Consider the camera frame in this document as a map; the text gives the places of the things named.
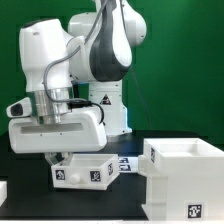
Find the white box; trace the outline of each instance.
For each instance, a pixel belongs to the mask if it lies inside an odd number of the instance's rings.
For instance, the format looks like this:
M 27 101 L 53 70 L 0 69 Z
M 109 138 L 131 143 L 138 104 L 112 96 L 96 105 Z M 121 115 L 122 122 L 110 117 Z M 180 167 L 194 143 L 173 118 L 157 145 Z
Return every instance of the white box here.
M 116 154 L 74 154 L 70 164 L 51 166 L 56 188 L 106 190 L 118 170 Z
M 145 139 L 149 220 L 223 220 L 224 152 L 198 138 Z

